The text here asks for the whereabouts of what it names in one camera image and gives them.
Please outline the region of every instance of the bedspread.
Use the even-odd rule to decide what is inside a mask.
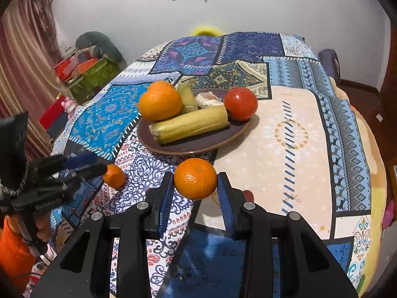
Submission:
[[[120,213],[144,200],[148,188],[188,158],[150,152],[137,138],[137,102],[160,79],[193,88],[243,86],[255,93],[259,107],[244,135],[194,156],[226,171],[233,187],[250,189],[269,212],[302,214],[363,293],[379,252],[384,167],[366,122],[299,36],[255,32],[177,39],[147,52],[78,107],[53,153],[93,151],[119,165],[127,182],[119,191],[100,178],[82,184],[72,204],[52,212],[53,246],[59,250],[94,211]],[[216,193],[194,203],[175,191],[164,237],[147,241],[152,295],[237,297],[244,252],[244,242],[224,236]],[[276,240],[273,253],[279,297]],[[114,295],[117,254],[115,239]]]

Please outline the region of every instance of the plate rim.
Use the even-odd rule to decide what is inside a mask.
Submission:
[[[200,91],[200,90],[224,90],[224,91],[229,91],[229,90],[225,90],[223,88],[198,88],[196,90],[197,91]],[[241,130],[238,131],[236,134],[232,135],[230,138],[228,138],[228,139],[226,139],[226,140],[224,140],[224,141],[222,141],[220,143],[217,143],[217,144],[215,144],[213,146],[210,146],[208,148],[204,148],[204,149],[201,149],[201,150],[194,150],[194,151],[172,152],[172,151],[165,151],[165,150],[156,150],[156,149],[153,149],[152,147],[146,145],[141,140],[141,138],[139,136],[139,125],[142,123],[142,116],[140,117],[138,125],[136,126],[136,136],[138,137],[139,142],[142,143],[144,145],[144,147],[146,149],[148,149],[148,150],[151,150],[151,151],[156,152],[156,153],[168,154],[168,155],[171,155],[171,156],[175,156],[175,155],[176,156],[183,156],[183,155],[186,155],[186,154],[195,154],[195,153],[202,153],[202,152],[205,152],[205,151],[211,151],[211,150],[214,150],[214,149],[217,149],[217,148],[221,147],[223,144],[225,144],[227,142],[230,142],[230,141],[234,140],[235,138],[237,138],[239,135],[241,135],[247,129],[248,124],[250,123],[250,121],[251,121],[251,119],[247,120],[245,122],[245,124],[243,125],[243,127],[241,128]]]

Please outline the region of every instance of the purple plate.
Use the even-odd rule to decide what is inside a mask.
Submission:
[[[212,92],[223,101],[227,90],[216,88],[193,90],[193,94],[197,95],[201,92]],[[248,126],[248,121],[235,121],[229,118],[230,125],[220,130],[202,133],[193,137],[184,138],[164,145],[158,144],[149,130],[152,122],[142,118],[138,124],[138,139],[146,148],[151,151],[164,154],[192,154],[204,151],[210,151],[219,148],[227,142],[239,136]]]

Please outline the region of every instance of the wooden floor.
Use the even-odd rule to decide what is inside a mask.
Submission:
[[[392,113],[385,113],[383,111],[379,97],[376,93],[345,86],[344,84],[340,87],[348,95],[350,104],[361,113],[370,126],[374,133],[376,142],[378,143],[383,162],[386,166],[389,160],[397,155],[397,124],[396,120],[393,120]],[[382,122],[379,122],[376,118],[378,113],[384,118]],[[390,178],[388,178],[388,201],[391,198],[393,198],[392,188],[390,186]]]

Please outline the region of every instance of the hand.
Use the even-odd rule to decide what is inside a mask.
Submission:
[[[18,222],[19,218],[17,215],[8,215],[7,217],[8,224],[11,230],[15,234],[21,234],[19,230]],[[36,217],[34,219],[37,226],[37,237],[42,240],[43,242],[47,242],[51,238],[51,227],[50,227],[50,212]]]

